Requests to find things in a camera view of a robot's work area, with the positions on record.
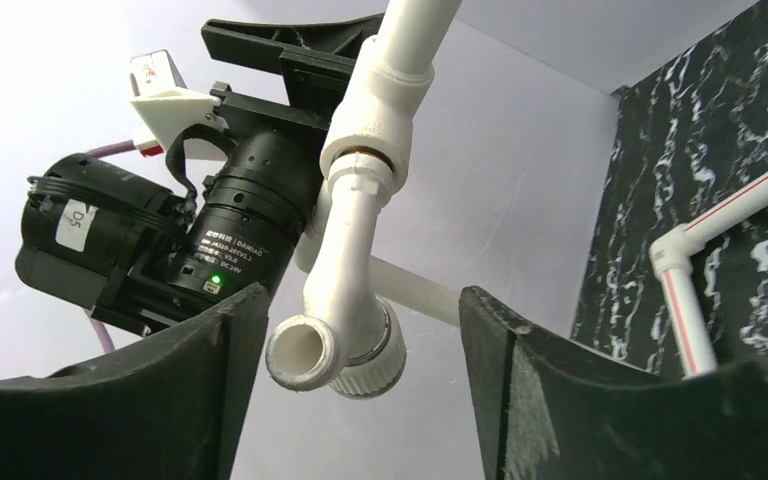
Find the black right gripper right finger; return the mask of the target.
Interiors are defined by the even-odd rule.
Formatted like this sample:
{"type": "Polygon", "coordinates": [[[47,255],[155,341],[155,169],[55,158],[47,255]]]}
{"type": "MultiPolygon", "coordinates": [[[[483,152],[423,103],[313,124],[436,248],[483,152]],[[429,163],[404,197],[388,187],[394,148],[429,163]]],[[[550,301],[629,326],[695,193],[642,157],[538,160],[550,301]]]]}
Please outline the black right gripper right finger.
{"type": "Polygon", "coordinates": [[[768,479],[768,356],[668,380],[459,299],[487,479],[768,479]]]}

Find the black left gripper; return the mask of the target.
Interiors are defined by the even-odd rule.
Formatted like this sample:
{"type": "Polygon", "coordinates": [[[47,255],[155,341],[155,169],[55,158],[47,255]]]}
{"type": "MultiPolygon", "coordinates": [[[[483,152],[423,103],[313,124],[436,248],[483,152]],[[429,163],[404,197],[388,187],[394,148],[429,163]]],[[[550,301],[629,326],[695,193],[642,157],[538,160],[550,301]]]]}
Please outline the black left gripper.
{"type": "Polygon", "coordinates": [[[300,143],[322,143],[347,90],[361,44],[379,31],[383,17],[378,13],[299,25],[206,21],[201,37],[212,59],[280,73],[288,95],[285,105],[215,82],[209,90],[219,100],[213,113],[224,120],[226,134],[241,141],[275,130],[300,143]]]}

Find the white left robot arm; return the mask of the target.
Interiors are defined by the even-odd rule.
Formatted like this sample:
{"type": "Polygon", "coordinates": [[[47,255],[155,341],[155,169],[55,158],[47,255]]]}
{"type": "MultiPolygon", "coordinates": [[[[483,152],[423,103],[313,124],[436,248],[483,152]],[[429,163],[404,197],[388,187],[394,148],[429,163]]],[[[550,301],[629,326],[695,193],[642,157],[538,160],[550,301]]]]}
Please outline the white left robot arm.
{"type": "Polygon", "coordinates": [[[216,83],[175,89],[154,132],[170,188],[74,153],[29,178],[15,271],[93,319],[150,335],[257,283],[274,293],[310,224],[319,157],[362,43],[382,16],[281,25],[211,19],[216,61],[278,75],[286,104],[216,83]]]}

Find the white PVC pipe frame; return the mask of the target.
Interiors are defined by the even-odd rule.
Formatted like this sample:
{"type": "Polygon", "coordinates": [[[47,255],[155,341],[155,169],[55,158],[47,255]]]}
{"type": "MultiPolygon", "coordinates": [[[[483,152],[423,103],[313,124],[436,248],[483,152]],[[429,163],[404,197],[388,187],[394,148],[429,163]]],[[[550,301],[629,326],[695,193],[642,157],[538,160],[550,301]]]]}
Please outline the white PVC pipe frame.
{"type": "MultiPolygon", "coordinates": [[[[319,248],[331,208],[332,175],[368,169],[388,176],[389,200],[404,186],[413,120],[433,82],[432,62],[458,7],[455,1],[392,1],[378,33],[362,43],[320,154],[324,182],[307,230],[307,238],[319,248]]],[[[318,252],[297,254],[299,266],[308,275],[318,252]]],[[[397,302],[440,321],[454,322],[450,290],[372,254],[370,267],[373,291],[389,306],[397,302]]]]}

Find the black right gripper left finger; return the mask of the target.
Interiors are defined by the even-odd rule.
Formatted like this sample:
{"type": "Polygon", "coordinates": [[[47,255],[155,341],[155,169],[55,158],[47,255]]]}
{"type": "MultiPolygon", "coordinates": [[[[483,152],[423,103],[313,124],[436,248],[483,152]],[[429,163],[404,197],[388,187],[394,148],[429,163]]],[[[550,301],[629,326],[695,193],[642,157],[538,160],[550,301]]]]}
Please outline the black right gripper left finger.
{"type": "Polygon", "coordinates": [[[0,479],[227,479],[265,342],[253,284],[45,378],[0,380],[0,479]]]}

